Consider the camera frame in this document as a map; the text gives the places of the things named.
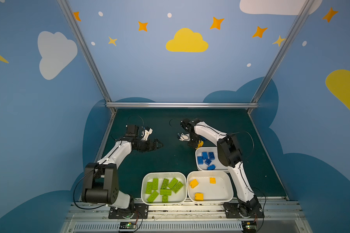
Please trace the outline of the blue lego cluster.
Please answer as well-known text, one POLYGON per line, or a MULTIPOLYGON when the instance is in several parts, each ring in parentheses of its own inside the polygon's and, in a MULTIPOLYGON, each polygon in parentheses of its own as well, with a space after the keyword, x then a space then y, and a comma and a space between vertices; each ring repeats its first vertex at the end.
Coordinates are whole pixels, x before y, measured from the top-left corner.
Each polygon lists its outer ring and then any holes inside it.
POLYGON ((202 159, 203 160, 208 159, 208 153, 206 151, 202 152, 202 159))

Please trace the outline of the blue small lego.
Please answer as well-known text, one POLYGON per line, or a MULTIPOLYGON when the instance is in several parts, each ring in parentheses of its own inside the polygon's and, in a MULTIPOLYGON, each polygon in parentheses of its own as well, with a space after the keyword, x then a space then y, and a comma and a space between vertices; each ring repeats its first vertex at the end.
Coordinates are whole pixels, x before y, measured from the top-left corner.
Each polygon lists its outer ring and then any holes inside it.
POLYGON ((205 164, 206 164, 206 165, 209 166, 211 163, 212 163, 212 161, 211 161, 210 159, 206 159, 206 160, 205 160, 205 164))

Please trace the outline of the green long lego cluster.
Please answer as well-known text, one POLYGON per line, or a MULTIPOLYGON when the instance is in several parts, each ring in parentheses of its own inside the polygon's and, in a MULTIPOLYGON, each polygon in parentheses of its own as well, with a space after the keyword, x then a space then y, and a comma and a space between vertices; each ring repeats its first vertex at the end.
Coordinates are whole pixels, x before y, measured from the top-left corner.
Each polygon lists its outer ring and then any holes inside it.
POLYGON ((168 185, 169 185, 169 180, 168 179, 163 179, 162 181, 162 185, 161 185, 161 188, 160 189, 167 189, 168 188, 168 185))

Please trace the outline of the yellow small lego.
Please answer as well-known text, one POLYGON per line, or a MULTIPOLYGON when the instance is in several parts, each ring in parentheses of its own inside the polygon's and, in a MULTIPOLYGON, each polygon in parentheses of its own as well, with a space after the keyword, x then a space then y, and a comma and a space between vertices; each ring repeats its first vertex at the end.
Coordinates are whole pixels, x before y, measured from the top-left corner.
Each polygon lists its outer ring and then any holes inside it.
POLYGON ((211 178, 210 178, 210 183, 211 183, 211 184, 216 184, 216 179, 215 179, 214 177, 211 177, 211 178))

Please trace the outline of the green long lego brick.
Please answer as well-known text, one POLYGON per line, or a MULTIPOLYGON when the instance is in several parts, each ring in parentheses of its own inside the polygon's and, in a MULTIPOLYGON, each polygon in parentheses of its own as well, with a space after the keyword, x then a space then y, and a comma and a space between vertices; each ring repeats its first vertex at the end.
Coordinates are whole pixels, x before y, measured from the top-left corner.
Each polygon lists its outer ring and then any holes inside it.
POLYGON ((178 193, 182 188, 184 187, 184 184, 182 182, 178 182, 173 188, 172 191, 174 193, 178 193))

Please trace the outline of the green small lego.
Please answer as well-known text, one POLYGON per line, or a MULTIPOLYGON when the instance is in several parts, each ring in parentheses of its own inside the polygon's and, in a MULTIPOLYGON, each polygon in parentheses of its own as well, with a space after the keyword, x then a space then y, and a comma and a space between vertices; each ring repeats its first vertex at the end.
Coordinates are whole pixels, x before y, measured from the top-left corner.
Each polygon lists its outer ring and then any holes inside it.
POLYGON ((168 203, 168 201, 169 201, 169 196, 163 195, 162 196, 162 203, 168 203))

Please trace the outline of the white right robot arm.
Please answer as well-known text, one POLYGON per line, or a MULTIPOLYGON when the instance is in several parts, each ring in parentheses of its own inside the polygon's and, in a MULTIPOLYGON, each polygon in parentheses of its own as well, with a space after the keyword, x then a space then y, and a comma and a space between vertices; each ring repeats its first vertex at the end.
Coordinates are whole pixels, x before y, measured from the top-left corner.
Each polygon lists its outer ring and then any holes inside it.
POLYGON ((188 145, 195 148, 204 138, 217 147, 217 158, 226 166, 236 188, 239 202, 239 213, 242 217, 264 217, 264 207, 258 201, 252 190, 243 165, 243 152, 235 133, 228 134, 219 131, 206 122, 196 118, 180 121, 181 127, 188 133, 188 145))

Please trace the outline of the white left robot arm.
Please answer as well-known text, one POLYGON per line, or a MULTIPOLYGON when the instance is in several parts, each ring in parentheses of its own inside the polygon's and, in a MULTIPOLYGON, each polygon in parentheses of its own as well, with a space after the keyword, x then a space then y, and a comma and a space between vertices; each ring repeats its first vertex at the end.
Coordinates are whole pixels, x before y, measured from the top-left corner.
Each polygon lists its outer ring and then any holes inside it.
POLYGON ((134 212, 134 200, 119 190, 118 168, 134 150, 147 152, 164 146, 158 139, 133 139, 122 137, 107 155, 96 163, 85 167, 81 179, 83 188, 81 200, 84 203, 104 204, 121 210, 134 212))

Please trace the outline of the yellow square lego brick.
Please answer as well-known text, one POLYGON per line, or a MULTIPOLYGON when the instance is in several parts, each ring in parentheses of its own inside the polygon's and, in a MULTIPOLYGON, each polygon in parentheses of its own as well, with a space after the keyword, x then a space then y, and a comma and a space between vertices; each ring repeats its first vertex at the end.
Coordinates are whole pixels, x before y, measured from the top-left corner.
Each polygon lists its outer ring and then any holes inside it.
POLYGON ((198 145, 197 145, 196 149, 203 147, 203 145, 204 145, 204 141, 200 140, 198 142, 198 145))

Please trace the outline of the white bin right rear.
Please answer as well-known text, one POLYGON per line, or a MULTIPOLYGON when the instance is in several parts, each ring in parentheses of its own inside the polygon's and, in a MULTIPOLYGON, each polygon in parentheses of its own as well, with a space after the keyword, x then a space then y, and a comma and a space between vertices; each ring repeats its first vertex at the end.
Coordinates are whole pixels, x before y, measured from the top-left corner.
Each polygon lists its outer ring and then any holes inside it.
POLYGON ((196 166, 199 171, 217 170, 229 173, 228 167, 218 159, 217 147, 201 147, 195 151, 196 166))

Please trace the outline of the white bin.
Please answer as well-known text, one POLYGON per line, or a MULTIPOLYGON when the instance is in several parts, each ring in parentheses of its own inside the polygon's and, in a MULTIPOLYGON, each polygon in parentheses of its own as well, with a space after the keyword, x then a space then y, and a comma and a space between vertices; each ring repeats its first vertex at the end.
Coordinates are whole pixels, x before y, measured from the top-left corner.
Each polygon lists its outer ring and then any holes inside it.
POLYGON ((223 171, 193 171, 187 176, 187 188, 189 198, 192 202, 197 204, 229 202, 232 200, 234 194, 230 177, 223 171), (216 184, 210 183, 211 177, 216 179, 216 184), (197 179, 199 185, 196 188, 191 189, 189 182, 193 179, 197 179), (203 193, 204 201, 195 201, 195 193, 203 193))
POLYGON ((186 177, 180 172, 154 172, 142 180, 141 199, 148 205, 181 204, 187 199, 186 177))
POLYGON ((217 170, 229 173, 228 167, 218 159, 217 147, 201 147, 195 151, 196 166, 199 171, 217 170))

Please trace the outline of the white bin left front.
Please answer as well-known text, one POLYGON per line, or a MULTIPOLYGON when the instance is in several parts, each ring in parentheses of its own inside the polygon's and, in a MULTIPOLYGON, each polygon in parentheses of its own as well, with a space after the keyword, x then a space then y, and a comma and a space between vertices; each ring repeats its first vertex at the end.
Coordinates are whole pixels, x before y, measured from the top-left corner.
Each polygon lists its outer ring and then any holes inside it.
POLYGON ((181 204, 187 199, 186 177, 180 172, 154 172, 142 180, 141 199, 148 205, 181 204))

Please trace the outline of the white bin middle front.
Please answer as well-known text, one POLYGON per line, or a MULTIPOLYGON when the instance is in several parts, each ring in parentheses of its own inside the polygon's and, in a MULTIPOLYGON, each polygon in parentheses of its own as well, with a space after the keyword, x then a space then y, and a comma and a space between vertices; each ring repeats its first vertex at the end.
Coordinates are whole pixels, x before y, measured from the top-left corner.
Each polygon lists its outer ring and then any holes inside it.
POLYGON ((197 204, 229 202, 232 200, 234 194, 230 177, 223 171, 193 171, 187 176, 187 188, 189 198, 192 202, 197 204), (216 184, 210 183, 211 177, 216 179, 216 184), (197 179, 199 185, 196 188, 191 189, 189 182, 193 179, 197 179), (204 201, 195 201, 195 193, 203 193, 204 201))

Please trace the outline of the left controller board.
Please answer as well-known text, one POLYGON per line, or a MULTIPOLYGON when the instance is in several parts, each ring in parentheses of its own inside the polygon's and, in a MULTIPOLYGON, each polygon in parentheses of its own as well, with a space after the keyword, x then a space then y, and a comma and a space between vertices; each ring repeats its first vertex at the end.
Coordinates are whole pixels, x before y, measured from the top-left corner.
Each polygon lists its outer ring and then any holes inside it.
POLYGON ((131 231, 134 232, 137 225, 133 222, 120 222, 118 232, 131 231))

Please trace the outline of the controller board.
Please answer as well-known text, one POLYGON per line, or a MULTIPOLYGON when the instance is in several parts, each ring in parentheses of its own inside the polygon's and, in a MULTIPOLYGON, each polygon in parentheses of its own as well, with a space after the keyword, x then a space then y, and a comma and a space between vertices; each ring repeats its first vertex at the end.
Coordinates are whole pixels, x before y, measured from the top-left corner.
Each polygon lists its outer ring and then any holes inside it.
POLYGON ((137 225, 133 222, 120 222, 118 232, 131 231, 134 232, 137 225))
POLYGON ((254 221, 243 221, 242 222, 242 233, 256 233, 257 223, 254 221))

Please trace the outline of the right controller board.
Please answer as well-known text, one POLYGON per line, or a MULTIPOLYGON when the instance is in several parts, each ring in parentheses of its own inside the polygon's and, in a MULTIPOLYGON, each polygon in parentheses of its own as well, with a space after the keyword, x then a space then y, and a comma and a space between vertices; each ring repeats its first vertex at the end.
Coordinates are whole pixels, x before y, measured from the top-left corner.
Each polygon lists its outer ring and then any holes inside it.
POLYGON ((254 221, 243 221, 242 222, 242 233, 256 233, 257 223, 254 221))

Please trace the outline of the aluminium frame rear bar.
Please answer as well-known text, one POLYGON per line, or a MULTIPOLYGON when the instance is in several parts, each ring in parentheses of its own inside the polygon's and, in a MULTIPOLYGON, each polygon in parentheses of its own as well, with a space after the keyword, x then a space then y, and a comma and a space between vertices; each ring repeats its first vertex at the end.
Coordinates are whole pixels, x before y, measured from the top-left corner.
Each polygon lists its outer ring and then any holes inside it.
POLYGON ((139 102, 107 102, 109 108, 258 108, 257 103, 139 103, 139 102))

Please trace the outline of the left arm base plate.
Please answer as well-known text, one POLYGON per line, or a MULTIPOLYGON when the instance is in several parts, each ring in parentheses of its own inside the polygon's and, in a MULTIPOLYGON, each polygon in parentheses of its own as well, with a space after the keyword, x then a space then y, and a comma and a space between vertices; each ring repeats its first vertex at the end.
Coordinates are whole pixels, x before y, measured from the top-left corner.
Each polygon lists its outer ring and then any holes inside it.
POLYGON ((109 219, 147 219, 149 205, 144 203, 135 203, 133 207, 120 209, 111 207, 109 211, 109 219))

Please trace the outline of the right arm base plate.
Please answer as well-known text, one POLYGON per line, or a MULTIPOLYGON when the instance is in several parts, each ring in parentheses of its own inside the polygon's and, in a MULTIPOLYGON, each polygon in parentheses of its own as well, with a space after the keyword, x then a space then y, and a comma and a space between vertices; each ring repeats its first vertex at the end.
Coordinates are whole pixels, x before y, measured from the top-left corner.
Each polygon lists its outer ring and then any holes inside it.
POLYGON ((227 218, 264 218, 263 207, 252 200, 247 203, 223 203, 227 218))

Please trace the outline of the front aluminium rail bed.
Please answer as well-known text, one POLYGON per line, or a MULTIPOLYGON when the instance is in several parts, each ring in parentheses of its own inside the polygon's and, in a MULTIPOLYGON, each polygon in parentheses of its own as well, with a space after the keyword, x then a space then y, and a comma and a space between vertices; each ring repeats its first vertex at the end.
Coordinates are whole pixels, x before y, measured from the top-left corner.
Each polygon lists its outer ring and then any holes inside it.
POLYGON ((310 233, 312 229, 297 201, 259 198, 264 218, 227 218, 223 204, 149 206, 147 219, 109 219, 109 207, 80 210, 72 206, 62 233, 242 233, 243 221, 257 223, 257 233, 310 233), (133 222, 134 232, 118 232, 120 222, 133 222))

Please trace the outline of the aluminium frame left post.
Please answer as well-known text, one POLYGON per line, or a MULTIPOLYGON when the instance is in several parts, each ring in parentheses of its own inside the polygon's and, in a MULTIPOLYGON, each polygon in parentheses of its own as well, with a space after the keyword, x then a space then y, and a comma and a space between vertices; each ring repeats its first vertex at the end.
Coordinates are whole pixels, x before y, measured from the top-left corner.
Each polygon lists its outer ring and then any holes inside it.
POLYGON ((72 11, 72 8, 71 8, 71 5, 69 3, 69 1, 66 1, 66 0, 57 0, 67 22, 68 22, 68 25, 69 27, 71 28, 76 40, 77 40, 77 43, 82 51, 82 54, 88 64, 88 67, 106 101, 106 103, 109 103, 111 102, 111 97, 108 93, 108 89, 103 81, 103 78, 96 66, 96 63, 91 55, 91 52, 88 48, 88 45, 86 43, 86 40, 81 32, 81 29, 78 25, 78 22, 73 14, 73 11, 72 11))

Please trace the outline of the aluminium frame post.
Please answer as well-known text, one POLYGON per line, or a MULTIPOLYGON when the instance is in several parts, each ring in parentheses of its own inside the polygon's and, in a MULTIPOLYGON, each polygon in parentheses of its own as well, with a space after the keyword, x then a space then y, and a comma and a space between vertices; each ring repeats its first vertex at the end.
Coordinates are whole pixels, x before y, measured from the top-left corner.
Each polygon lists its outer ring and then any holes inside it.
POLYGON ((254 108, 258 108, 258 102, 259 102, 260 98, 262 97, 263 93, 267 89, 274 74, 276 73, 281 62, 283 61, 284 57, 286 56, 287 52, 289 51, 291 45, 293 44, 296 36, 298 35, 299 31, 301 30, 302 26, 304 25, 306 19, 310 15, 311 8, 315 2, 316 2, 315 0, 306 0, 304 2, 304 4, 303 4, 302 8, 300 9, 294 23, 292 24, 288 34, 286 35, 286 39, 284 40, 284 43, 280 46, 278 53, 276 54, 271 66, 268 69, 268 72, 264 76, 263 80, 261 81, 257 91, 255 92, 255 94, 250 102, 252 107, 249 107, 247 110, 247 113, 249 115, 253 112, 254 108))
POLYGON ((108 93, 108 89, 103 81, 103 78, 96 66, 96 63, 91 55, 91 52, 88 48, 88 45, 86 43, 86 40, 81 32, 81 29, 78 25, 78 22, 73 14, 73 11, 72 11, 72 8, 71 8, 71 5, 69 3, 69 1, 66 1, 66 0, 57 0, 67 22, 68 22, 68 25, 69 27, 71 28, 76 40, 77 40, 77 43, 82 51, 82 54, 88 64, 88 67, 106 101, 106 103, 109 103, 111 102, 111 97, 108 93))

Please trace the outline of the aluminium frame right post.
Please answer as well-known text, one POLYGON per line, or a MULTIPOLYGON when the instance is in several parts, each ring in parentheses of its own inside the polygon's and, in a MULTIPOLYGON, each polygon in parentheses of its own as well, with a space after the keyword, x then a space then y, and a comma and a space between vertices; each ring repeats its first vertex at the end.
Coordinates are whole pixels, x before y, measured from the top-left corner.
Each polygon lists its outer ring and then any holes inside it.
POLYGON ((284 43, 280 46, 278 53, 276 54, 271 66, 268 69, 268 72, 264 76, 263 80, 261 81, 257 91, 255 92, 255 94, 250 102, 252 107, 249 107, 247 110, 247 113, 249 115, 253 112, 254 108, 258 108, 258 102, 259 102, 260 98, 262 97, 263 93, 267 89, 274 74, 276 73, 281 62, 283 61, 284 57, 286 56, 287 52, 289 51, 291 45, 293 44, 296 36, 298 35, 299 31, 301 30, 302 26, 304 25, 306 19, 310 15, 311 8, 315 2, 316 2, 315 0, 306 0, 304 2, 304 4, 303 4, 302 8, 300 9, 294 23, 292 24, 288 34, 286 35, 286 39, 284 40, 284 43))

